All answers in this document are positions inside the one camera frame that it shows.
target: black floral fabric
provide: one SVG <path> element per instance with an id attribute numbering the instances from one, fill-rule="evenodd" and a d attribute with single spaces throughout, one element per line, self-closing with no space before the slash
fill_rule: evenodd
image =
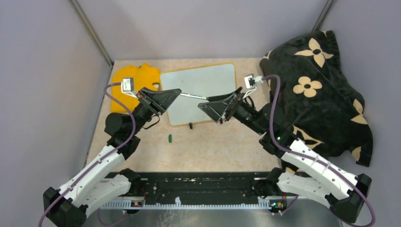
<path id="1" fill-rule="evenodd" d="M 284 127 L 325 158 L 348 150 L 359 165 L 370 165 L 373 137 L 363 116 L 365 100 L 341 71 L 332 31 L 293 38 L 269 51 L 260 67 L 265 76 L 281 78 L 278 106 Z M 269 82 L 272 100 L 276 81 Z"/>

